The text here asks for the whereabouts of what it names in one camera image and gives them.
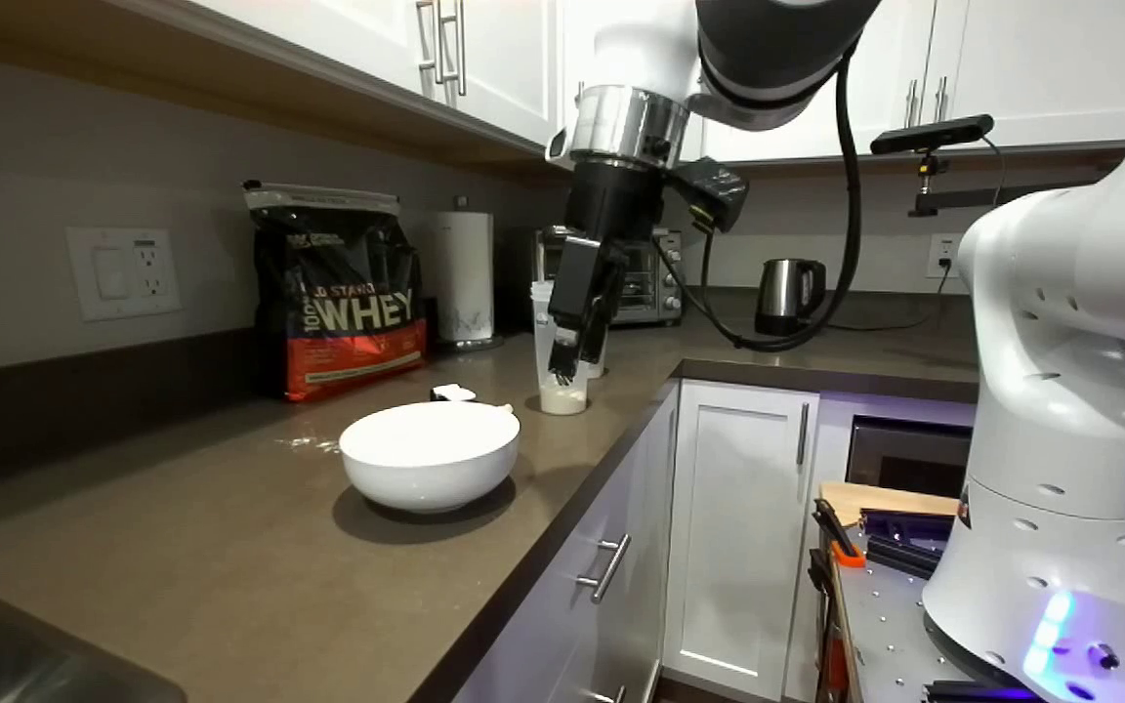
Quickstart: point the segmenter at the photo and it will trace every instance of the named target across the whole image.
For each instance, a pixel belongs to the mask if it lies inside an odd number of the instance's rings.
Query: electrical outlet
[[[925,245],[925,276],[942,283],[954,276],[959,266],[959,233],[935,233]]]
[[[144,317],[182,308],[172,237],[161,226],[68,231],[81,317]]]

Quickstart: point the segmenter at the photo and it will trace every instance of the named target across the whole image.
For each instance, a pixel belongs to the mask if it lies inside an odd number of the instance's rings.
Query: black kettle
[[[808,260],[769,260],[761,266],[756,330],[761,335],[790,335],[805,330],[805,321],[825,306],[825,299],[829,266]]]

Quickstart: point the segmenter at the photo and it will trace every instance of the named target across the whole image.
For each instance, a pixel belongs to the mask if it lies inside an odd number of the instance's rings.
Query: white bowl
[[[348,480],[399,513],[448,513],[514,478],[519,418],[486,404],[412,404],[340,433]]]

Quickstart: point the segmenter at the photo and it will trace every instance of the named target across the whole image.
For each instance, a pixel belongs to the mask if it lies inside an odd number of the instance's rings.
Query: cabinet handle
[[[948,114],[948,76],[942,76],[939,81],[939,122],[945,122],[945,114]]]
[[[633,545],[633,537],[624,537],[624,538],[619,538],[619,545],[610,545],[610,538],[599,545],[599,550],[615,550],[610,564],[603,567],[603,576],[581,576],[581,580],[575,580],[580,585],[592,590],[592,603],[603,603],[603,599],[607,599],[619,567],[622,567],[624,554],[628,554],[628,545]]]
[[[907,92],[907,124],[913,124],[913,122],[920,122],[920,77]]]
[[[464,21],[464,0],[454,0],[454,11],[437,11],[437,56],[442,56],[442,88],[454,81],[454,92],[464,98],[469,94],[469,21]]]
[[[415,0],[415,21],[420,21],[420,72],[435,72],[437,66],[437,56],[435,56],[435,25],[425,21],[425,11],[435,10],[435,0]]]
[[[808,408],[803,404],[803,427],[796,427],[796,468],[805,468],[805,439],[808,439]]]
[[[603,694],[603,690],[581,690],[586,703],[624,703],[628,700],[628,687],[619,687],[615,694]]]

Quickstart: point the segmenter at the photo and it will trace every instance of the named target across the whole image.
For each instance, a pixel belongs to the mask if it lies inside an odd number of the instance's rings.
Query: paper towel roll
[[[476,348],[493,342],[493,217],[437,210],[420,237],[422,295],[437,299],[437,342]]]

